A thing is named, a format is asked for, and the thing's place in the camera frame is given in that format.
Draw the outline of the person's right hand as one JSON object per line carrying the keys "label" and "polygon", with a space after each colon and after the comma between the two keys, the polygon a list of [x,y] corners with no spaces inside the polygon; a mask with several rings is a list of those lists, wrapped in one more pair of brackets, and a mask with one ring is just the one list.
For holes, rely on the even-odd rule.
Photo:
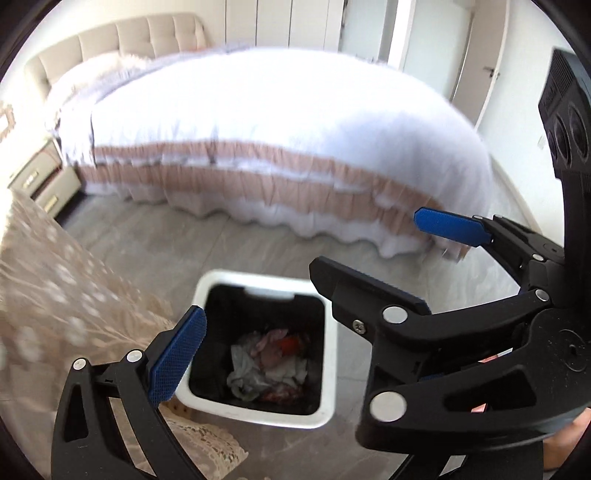
{"label": "person's right hand", "polygon": [[545,472],[554,472],[564,464],[589,426],[590,418],[590,409],[586,408],[569,425],[544,440],[543,468]]}

